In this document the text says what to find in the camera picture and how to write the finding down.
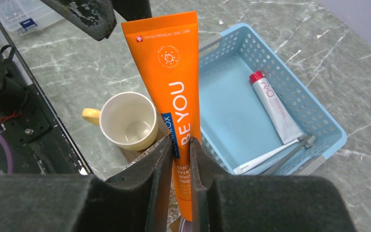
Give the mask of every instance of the white toothbrush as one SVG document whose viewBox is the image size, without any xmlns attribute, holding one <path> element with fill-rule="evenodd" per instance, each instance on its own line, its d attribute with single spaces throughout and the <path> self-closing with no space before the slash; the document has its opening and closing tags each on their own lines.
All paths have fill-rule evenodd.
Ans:
<svg viewBox="0 0 371 232">
<path fill-rule="evenodd" d="M 291 142 L 285 144 L 285 145 L 282 145 L 280 146 L 279 148 L 277 149 L 274 149 L 270 152 L 267 152 L 265 153 L 264 155 L 260 156 L 260 157 L 257 157 L 255 159 L 252 159 L 236 168 L 234 168 L 234 172 L 236 175 L 241 175 L 241 174 L 244 174 L 246 173 L 247 171 L 257 167 L 260 163 L 266 161 L 267 159 L 271 158 L 272 156 L 274 156 L 275 154 L 277 154 L 278 152 L 284 150 L 285 148 L 305 139 L 307 137 L 307 135 L 301 135 L 300 137 L 292 140 Z"/>
</svg>

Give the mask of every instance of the toothbrush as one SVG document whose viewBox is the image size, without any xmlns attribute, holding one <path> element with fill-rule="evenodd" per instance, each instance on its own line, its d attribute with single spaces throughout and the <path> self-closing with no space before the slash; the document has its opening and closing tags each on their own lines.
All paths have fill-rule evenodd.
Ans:
<svg viewBox="0 0 371 232">
<path fill-rule="evenodd" d="M 271 166 L 268 170 L 261 173 L 261 175 L 272 175 L 274 174 L 280 167 L 282 167 L 296 152 L 298 152 L 302 147 L 309 148 L 314 145 L 316 137 L 309 136 L 308 138 L 304 139 L 297 147 L 295 147 L 291 152 L 288 153 L 285 157 L 283 157 L 280 161 L 276 164 Z"/>
<path fill-rule="evenodd" d="M 295 143 L 298 143 L 299 141 L 302 141 L 304 140 L 306 137 L 308 137 L 308 135 L 306 134 L 303 134 L 301 135 L 300 137 L 292 140 L 291 142 L 283 145 L 283 146 L 280 146 L 279 148 L 277 149 L 274 149 L 270 152 L 267 152 L 265 153 L 264 155 L 260 156 L 260 157 L 257 157 L 255 159 L 252 159 L 236 168 L 234 168 L 234 172 L 236 175 L 241 175 L 241 174 L 244 174 L 246 173 L 247 171 L 257 167 L 260 163 L 266 161 L 267 159 L 271 158 L 272 156 L 274 156 L 275 154 L 277 154 L 278 152 L 284 150 L 285 148 L 295 144 Z"/>
</svg>

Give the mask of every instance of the red cap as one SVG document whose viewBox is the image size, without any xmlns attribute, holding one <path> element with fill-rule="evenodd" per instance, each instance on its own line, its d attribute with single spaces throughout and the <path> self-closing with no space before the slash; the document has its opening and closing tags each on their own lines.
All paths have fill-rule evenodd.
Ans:
<svg viewBox="0 0 371 232">
<path fill-rule="evenodd" d="M 260 80 L 261 78 L 264 78 L 264 74 L 262 74 L 261 71 L 256 71 L 255 73 L 250 75 L 250 80 L 251 80 L 252 83 L 254 83 L 255 81 Z"/>
</svg>

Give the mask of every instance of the screw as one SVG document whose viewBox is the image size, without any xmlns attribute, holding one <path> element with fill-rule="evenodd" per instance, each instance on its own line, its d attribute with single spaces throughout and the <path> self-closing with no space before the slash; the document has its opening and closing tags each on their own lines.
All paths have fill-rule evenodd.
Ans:
<svg viewBox="0 0 371 232">
<path fill-rule="evenodd" d="M 25 134 L 31 135 L 31 134 L 33 134 L 33 130 L 32 129 L 26 129 Z"/>
</svg>

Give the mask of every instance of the red wire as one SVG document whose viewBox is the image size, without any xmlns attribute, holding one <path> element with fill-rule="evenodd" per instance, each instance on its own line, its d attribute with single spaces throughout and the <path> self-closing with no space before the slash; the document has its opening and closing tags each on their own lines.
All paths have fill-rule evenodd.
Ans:
<svg viewBox="0 0 371 232">
<path fill-rule="evenodd" d="M 19 113 L 19 114 L 16 114 L 16 111 L 14 111 L 14 113 L 11 116 L 1 117 L 0 118 L 0 123 L 4 123 L 4 122 L 8 121 L 11 118 L 15 118 L 15 117 L 18 117 L 18 116 L 21 116 L 21 115 L 22 115 L 22 112 Z"/>
</svg>

